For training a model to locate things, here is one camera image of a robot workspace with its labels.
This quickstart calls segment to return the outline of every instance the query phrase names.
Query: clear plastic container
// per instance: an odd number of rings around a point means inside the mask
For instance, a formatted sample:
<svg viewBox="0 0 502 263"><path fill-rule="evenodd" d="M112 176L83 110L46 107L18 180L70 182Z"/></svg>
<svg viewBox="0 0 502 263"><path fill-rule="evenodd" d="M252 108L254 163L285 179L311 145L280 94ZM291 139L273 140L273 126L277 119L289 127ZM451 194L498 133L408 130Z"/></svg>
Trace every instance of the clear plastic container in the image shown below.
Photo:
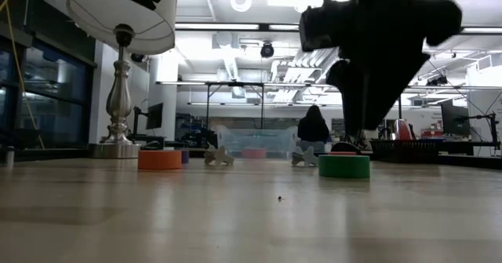
<svg viewBox="0 0 502 263"><path fill-rule="evenodd" d="M227 154L244 159L289 159L296 146L298 128L286 130L230 130L217 126L218 146Z"/></svg>

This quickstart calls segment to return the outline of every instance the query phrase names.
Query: table surface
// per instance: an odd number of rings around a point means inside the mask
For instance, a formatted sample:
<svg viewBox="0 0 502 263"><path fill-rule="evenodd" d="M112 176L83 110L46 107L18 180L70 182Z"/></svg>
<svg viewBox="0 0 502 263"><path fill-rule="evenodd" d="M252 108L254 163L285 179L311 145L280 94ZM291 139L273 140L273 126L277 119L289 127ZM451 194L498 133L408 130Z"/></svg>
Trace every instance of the table surface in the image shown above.
<svg viewBox="0 0 502 263"><path fill-rule="evenodd" d="M0 168L0 262L500 263L501 199L501 173L451 166L18 163Z"/></svg>

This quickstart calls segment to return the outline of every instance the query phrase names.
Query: silver lamp base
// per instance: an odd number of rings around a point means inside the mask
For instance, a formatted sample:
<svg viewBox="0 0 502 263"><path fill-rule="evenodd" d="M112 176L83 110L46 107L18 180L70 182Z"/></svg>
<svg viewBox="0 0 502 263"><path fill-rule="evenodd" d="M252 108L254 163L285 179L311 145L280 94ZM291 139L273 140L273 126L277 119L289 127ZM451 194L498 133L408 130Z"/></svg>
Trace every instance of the silver lamp base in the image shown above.
<svg viewBox="0 0 502 263"><path fill-rule="evenodd" d="M89 144L91 158L95 159L137 159L138 144Z"/></svg>

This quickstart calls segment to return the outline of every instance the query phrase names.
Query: white lamp shade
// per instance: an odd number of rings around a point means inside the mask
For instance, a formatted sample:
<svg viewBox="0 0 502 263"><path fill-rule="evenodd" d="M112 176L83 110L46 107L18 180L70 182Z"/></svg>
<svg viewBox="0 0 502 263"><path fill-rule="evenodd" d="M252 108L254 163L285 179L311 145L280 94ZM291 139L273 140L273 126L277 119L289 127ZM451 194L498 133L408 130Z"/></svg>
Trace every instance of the white lamp shade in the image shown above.
<svg viewBox="0 0 502 263"><path fill-rule="evenodd" d="M176 0L161 0L152 11L130 0L67 0L67 10L75 23L97 40L118 48L113 30L127 24L134 38L131 53L153 55L174 47Z"/></svg>

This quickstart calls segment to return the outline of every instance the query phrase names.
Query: green tape roll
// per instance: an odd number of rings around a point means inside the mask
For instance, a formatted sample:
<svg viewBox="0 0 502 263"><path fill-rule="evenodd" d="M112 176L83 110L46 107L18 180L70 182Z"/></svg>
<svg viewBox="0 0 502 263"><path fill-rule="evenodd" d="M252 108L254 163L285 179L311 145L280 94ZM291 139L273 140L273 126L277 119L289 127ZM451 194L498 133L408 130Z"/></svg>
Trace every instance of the green tape roll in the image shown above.
<svg viewBox="0 0 502 263"><path fill-rule="evenodd" d="M369 178L369 157L353 155L320 155L319 176Z"/></svg>

